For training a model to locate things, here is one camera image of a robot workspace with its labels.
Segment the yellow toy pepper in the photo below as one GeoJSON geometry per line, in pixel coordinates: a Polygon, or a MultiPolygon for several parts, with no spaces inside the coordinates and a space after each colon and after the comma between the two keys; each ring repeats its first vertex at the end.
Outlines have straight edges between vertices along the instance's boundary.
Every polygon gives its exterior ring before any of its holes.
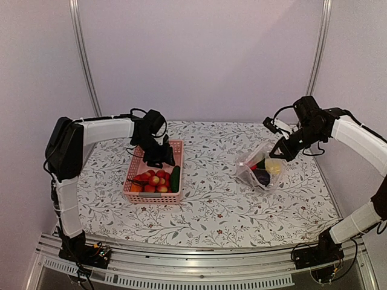
{"type": "Polygon", "coordinates": [[[281,159],[265,159],[265,170],[271,175],[278,175],[282,172],[282,160],[281,159]]]}

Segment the dark green toy cucumber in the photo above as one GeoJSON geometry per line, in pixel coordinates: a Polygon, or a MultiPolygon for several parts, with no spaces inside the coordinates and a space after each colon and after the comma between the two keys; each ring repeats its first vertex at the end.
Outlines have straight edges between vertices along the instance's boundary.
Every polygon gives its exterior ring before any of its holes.
{"type": "Polygon", "coordinates": [[[175,166],[173,168],[173,170],[172,170],[171,175],[170,175],[170,186],[171,186],[172,193],[178,193],[179,192],[180,173],[181,173],[180,166],[175,166]]]}

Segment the clear zip top bag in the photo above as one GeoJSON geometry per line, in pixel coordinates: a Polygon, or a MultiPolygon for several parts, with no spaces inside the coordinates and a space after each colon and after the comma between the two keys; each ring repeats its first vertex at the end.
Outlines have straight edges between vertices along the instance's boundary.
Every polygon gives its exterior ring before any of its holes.
{"type": "Polygon", "coordinates": [[[284,159],[270,156],[274,145],[272,142],[263,142],[251,152],[237,157],[235,177],[252,189],[274,190],[287,166],[284,159]]]}

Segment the dark purple toy eggplant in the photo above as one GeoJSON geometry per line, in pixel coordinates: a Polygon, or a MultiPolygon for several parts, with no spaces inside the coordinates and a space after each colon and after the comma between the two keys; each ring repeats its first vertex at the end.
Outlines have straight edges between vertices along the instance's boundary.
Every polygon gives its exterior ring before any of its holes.
{"type": "Polygon", "coordinates": [[[252,172],[261,185],[266,187],[270,184],[270,174],[266,170],[255,169],[252,172]]]}

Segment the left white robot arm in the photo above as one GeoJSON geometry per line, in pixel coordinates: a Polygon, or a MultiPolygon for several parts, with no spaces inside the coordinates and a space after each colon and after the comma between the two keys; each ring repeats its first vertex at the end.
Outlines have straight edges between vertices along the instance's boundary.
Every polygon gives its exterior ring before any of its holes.
{"type": "Polygon", "coordinates": [[[127,114],[72,120],[61,117],[45,149],[44,170],[53,182],[53,202],[60,229],[72,239],[83,233],[79,218],[77,182],[83,168],[83,150],[89,144],[115,139],[129,139],[143,151],[142,160],[149,167],[175,164],[164,116],[153,109],[142,117],[127,114]]]}

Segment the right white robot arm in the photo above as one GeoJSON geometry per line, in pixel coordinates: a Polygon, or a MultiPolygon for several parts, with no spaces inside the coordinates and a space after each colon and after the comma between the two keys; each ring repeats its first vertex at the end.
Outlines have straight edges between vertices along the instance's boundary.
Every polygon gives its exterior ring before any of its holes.
{"type": "Polygon", "coordinates": [[[301,97],[289,107],[298,118],[295,128],[277,115],[264,120],[266,128],[282,134],[270,157],[290,162],[304,149],[330,140],[337,141],[338,149],[350,150],[343,157],[336,153],[328,156],[327,160],[338,166],[328,177],[334,183],[343,178],[341,189],[344,193],[353,190],[355,199],[346,208],[359,208],[320,235],[320,245],[312,255],[317,263],[326,263],[335,255],[335,245],[386,223],[386,140],[349,110],[322,109],[312,96],[301,97]]]}

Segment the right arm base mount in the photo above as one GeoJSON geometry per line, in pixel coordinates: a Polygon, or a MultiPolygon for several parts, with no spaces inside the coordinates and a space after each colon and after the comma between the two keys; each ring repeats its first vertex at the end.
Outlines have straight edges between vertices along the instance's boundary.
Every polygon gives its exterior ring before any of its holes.
{"type": "Polygon", "coordinates": [[[319,234],[317,245],[309,246],[306,243],[302,245],[305,245],[305,248],[299,248],[299,245],[296,245],[290,254],[296,269],[319,266],[344,258],[342,244],[334,243],[330,228],[319,234]]]}

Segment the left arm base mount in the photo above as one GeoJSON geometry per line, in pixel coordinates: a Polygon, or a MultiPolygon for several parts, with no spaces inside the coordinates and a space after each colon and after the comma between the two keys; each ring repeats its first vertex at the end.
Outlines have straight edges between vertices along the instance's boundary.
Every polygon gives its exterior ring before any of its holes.
{"type": "Polygon", "coordinates": [[[87,245],[84,231],[73,238],[63,233],[59,233],[59,237],[62,240],[62,246],[59,251],[61,259],[69,260],[79,265],[107,269],[111,258],[110,246],[102,245],[101,242],[87,245]]]}

